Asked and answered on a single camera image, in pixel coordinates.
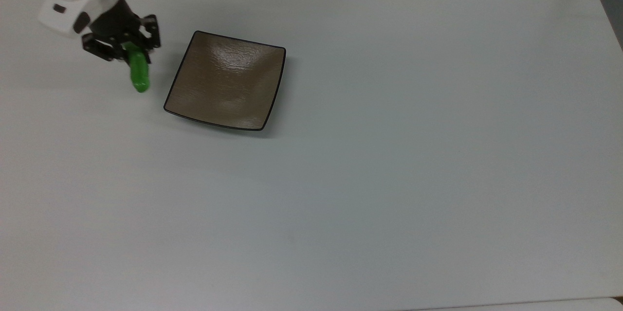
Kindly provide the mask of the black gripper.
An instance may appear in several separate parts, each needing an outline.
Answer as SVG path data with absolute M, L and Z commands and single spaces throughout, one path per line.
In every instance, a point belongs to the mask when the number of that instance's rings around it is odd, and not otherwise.
M 101 14 L 91 23 L 90 30 L 91 33 L 81 36 L 83 49 L 107 62 L 127 63 L 128 54 L 122 44 L 131 42 L 142 49 L 147 64 L 151 64 L 150 54 L 162 46 L 157 16 L 140 19 L 126 0 L 118 0 Z

